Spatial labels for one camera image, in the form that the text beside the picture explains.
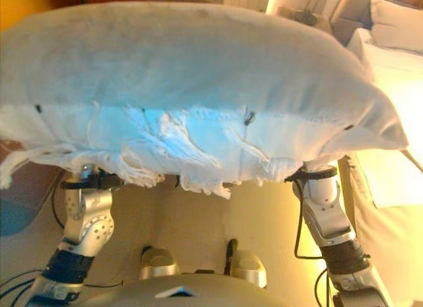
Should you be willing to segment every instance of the white pillow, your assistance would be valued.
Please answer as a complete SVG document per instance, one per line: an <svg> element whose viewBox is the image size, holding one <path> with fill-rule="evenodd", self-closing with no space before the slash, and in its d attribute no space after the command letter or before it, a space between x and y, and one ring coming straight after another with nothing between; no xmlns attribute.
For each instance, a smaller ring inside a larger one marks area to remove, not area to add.
<svg viewBox="0 0 423 307"><path fill-rule="evenodd" d="M423 53L423 10L371 0L371 20L377 45Z"/></svg>
<svg viewBox="0 0 423 307"><path fill-rule="evenodd" d="M389 99L333 37L219 5L108 3L31 17L1 36L0 137L74 172L229 197L222 182L283 180L304 161L402 149Z"/></svg>

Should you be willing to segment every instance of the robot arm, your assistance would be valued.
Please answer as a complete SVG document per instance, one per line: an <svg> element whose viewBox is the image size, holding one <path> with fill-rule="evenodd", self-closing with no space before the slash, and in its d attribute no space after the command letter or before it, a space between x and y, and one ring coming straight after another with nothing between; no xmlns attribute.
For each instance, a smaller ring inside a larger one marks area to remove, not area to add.
<svg viewBox="0 0 423 307"><path fill-rule="evenodd" d="M301 199L305 222L320 247L329 277L338 294L335 307L393 307L389 294L364 253L339 202L336 168L310 171L307 165L289 181L297 180L294 193Z"/></svg>
<svg viewBox="0 0 423 307"><path fill-rule="evenodd" d="M67 211L63 239L23 306L68 303L78 298L95 256L113 233L111 188L118 184L113 175L94 173L89 165L79 178L62 183Z"/></svg>

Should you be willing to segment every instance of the black clamp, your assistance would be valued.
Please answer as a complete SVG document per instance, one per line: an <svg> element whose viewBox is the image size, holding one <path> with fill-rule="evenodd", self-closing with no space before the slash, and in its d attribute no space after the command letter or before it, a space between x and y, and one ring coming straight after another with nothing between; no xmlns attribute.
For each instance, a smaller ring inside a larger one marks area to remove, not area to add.
<svg viewBox="0 0 423 307"><path fill-rule="evenodd" d="M336 167L331 166L327 170L319 170L318 172L307 172L303 167L299 168L291 176L285 178L284 182L293 182L294 180L323 180L331 178L338 174Z"/></svg>
<svg viewBox="0 0 423 307"><path fill-rule="evenodd" d="M116 174L106 173L104 170L100 170L98 174L88 175L88 178L82 182L62 182L60 187L62 189L85 189L95 188L106 190L109 188L119 188L124 184Z"/></svg>

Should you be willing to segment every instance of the white fabric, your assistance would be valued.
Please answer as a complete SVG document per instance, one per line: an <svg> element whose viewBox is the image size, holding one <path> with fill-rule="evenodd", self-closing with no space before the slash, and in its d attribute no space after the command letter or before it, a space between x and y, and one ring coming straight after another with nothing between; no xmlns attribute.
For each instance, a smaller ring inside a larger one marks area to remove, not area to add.
<svg viewBox="0 0 423 307"><path fill-rule="evenodd" d="M423 55L379 48L362 28L356 30L348 49L395 105L410 143L408 150L423 165ZM357 157L378 207L423 204L423 174L402 153L368 150L357 152Z"/></svg>
<svg viewBox="0 0 423 307"><path fill-rule="evenodd" d="M379 46L423 53L423 10L370 0L371 36Z"/></svg>
<svg viewBox="0 0 423 307"><path fill-rule="evenodd" d="M148 187L180 174L184 189L229 197L222 182L407 144L355 57L284 18L108 3L31 17L1 39L0 136L35 162L95 162ZM1 166L2 186L22 158Z"/></svg>
<svg viewBox="0 0 423 307"><path fill-rule="evenodd" d="M350 160L358 240L371 256L395 307L423 301L423 205L376 208L357 160Z"/></svg>

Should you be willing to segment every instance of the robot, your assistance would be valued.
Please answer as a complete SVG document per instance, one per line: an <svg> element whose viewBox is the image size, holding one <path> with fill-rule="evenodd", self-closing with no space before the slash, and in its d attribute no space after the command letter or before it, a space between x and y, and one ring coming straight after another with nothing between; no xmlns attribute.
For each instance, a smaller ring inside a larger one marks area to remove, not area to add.
<svg viewBox="0 0 423 307"><path fill-rule="evenodd" d="M340 206L336 168L317 170L305 163L286 181L301 202L301 213L326 261L338 290L335 307L393 307L389 294ZM84 166L65 189L64 235L44 272L36 278L22 306L57 306L75 301L84 287L93 259L110 239L112 190L122 185L114 174ZM266 270L252 252L227 247L224 275L210 271L181 274L166 249L146 247L139 283L96 296L77 306L285 306L265 288Z"/></svg>

